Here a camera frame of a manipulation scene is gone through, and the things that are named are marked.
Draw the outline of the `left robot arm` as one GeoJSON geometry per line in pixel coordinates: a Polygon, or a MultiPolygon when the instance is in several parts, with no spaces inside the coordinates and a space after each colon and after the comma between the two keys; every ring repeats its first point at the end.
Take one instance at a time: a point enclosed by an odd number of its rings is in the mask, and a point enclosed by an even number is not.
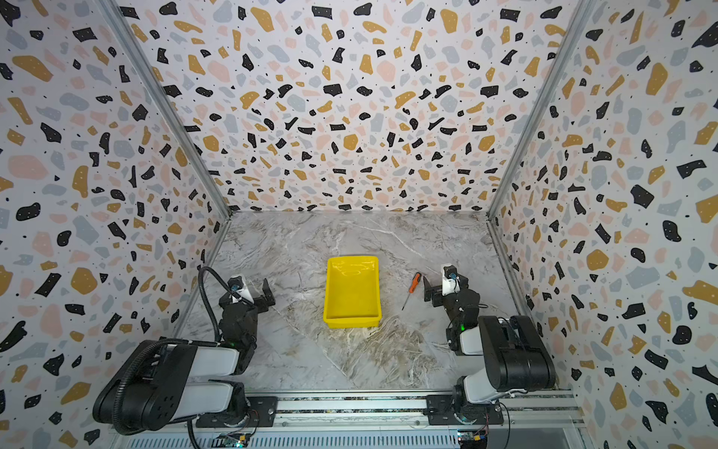
{"type": "Polygon", "coordinates": [[[93,419],[122,435],[157,431],[191,418],[203,426],[256,426],[243,383],[257,349],[258,317],[275,305],[267,282],[252,297],[241,278],[220,299],[219,338],[144,340],[101,390],[93,419]]]}

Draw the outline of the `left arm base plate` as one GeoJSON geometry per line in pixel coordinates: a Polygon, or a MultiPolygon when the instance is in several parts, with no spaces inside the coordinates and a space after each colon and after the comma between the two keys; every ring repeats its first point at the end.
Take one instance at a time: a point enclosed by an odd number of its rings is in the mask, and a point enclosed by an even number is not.
{"type": "Polygon", "coordinates": [[[196,420],[197,428],[219,430],[252,430],[271,428],[278,411],[276,396],[250,396],[231,400],[227,409],[219,413],[205,413],[196,420]]]}

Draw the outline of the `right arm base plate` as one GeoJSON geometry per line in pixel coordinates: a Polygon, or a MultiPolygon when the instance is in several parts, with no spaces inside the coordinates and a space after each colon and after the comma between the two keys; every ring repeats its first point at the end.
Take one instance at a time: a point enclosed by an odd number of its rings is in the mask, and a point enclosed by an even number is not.
{"type": "Polygon", "coordinates": [[[472,404],[452,395],[428,395],[424,415],[430,426],[496,426],[504,423],[495,404],[472,404]]]}

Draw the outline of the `orange handled screwdriver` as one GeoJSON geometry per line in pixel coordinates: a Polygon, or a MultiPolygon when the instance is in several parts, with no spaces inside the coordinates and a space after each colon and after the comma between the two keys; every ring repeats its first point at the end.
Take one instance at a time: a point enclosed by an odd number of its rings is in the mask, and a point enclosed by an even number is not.
{"type": "Polygon", "coordinates": [[[422,282],[423,275],[420,272],[415,273],[411,279],[411,284],[409,285],[407,297],[405,298],[404,304],[402,305],[402,311],[405,310],[409,299],[411,298],[411,295],[415,292],[418,285],[422,282]]]}

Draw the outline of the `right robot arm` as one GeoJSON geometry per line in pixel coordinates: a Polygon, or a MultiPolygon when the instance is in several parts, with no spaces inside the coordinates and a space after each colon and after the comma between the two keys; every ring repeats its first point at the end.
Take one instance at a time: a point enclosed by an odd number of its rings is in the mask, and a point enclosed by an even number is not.
{"type": "Polygon", "coordinates": [[[481,295],[469,288],[466,277],[449,271],[440,285],[423,280],[424,301],[443,308],[450,319],[445,329],[449,349],[480,357],[484,366],[459,377],[451,394],[427,396],[424,414],[432,426],[498,424],[503,421],[498,402],[553,389],[555,365],[529,317],[484,315],[481,295]]]}

